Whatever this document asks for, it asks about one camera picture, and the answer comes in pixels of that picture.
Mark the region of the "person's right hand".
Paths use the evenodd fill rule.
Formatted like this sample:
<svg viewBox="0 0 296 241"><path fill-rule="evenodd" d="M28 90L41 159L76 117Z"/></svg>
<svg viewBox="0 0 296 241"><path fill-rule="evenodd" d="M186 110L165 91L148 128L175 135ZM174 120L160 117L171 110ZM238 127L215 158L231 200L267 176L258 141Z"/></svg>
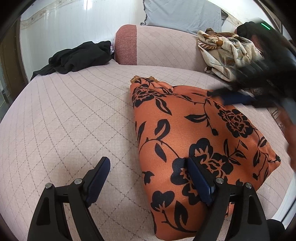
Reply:
<svg viewBox="0 0 296 241"><path fill-rule="evenodd" d="M279 111L279 118L284 126L284 136L288 143L287 153L290 157L290 166L293 171L296 171L296 128L287 112L283 108L279 108Z"/></svg>

